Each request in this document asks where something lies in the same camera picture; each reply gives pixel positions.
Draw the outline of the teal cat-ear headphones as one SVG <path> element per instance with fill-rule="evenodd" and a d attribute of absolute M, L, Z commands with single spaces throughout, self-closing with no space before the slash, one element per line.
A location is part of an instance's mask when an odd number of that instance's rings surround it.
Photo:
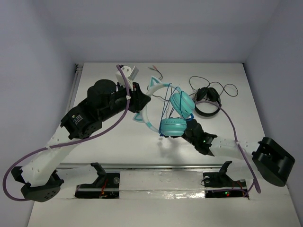
<path fill-rule="evenodd" d="M 166 88 L 165 100 L 161 112 L 159 127 L 156 128 L 150 122 L 147 115 L 147 106 L 139 113 L 135 114 L 135 122 L 144 123 L 150 130 L 163 137 L 180 137 L 183 135 L 187 121 L 193 120 L 195 103 L 184 90 L 172 83 L 162 83 L 158 78 L 150 78 L 149 89 L 146 93 L 153 96 L 154 93 L 162 88 Z"/>

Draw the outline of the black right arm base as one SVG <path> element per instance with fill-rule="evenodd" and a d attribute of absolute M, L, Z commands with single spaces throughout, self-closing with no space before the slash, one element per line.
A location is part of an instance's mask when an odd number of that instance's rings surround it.
<path fill-rule="evenodd" d="M 209 198 L 248 198 L 246 182 L 234 181 L 227 175 L 232 161 L 226 161 L 218 172 L 204 172 L 200 184 L 205 189 L 205 197 Z"/>

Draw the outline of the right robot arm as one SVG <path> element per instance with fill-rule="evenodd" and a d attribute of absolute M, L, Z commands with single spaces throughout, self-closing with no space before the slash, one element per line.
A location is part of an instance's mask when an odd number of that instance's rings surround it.
<path fill-rule="evenodd" d="M 210 134 L 196 120 L 187 122 L 182 138 L 203 155 L 224 158 L 219 182 L 229 186 L 235 180 L 265 180 L 284 187 L 295 163 L 275 140 L 264 137 L 258 142 L 230 140 Z"/>

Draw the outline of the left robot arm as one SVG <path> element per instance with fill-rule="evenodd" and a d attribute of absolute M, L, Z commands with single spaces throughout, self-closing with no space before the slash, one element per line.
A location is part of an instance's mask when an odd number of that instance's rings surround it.
<path fill-rule="evenodd" d="M 136 82 L 124 87 L 108 79 L 98 80 L 87 97 L 61 119 L 48 145 L 33 152 L 30 163 L 9 168 L 14 180 L 23 184 L 21 201 L 45 202 L 69 186 L 102 187 L 107 174 L 98 162 L 66 171 L 57 167 L 80 143 L 109 132 L 127 112 L 138 114 L 150 100 Z"/>

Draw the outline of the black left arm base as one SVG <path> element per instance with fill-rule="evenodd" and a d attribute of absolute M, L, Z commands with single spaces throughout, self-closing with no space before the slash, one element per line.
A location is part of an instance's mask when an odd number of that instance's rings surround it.
<path fill-rule="evenodd" d="M 90 164 L 98 177 L 93 183 L 80 184 L 75 191 L 77 199 L 119 199 L 120 172 L 107 173 L 99 163 Z"/>

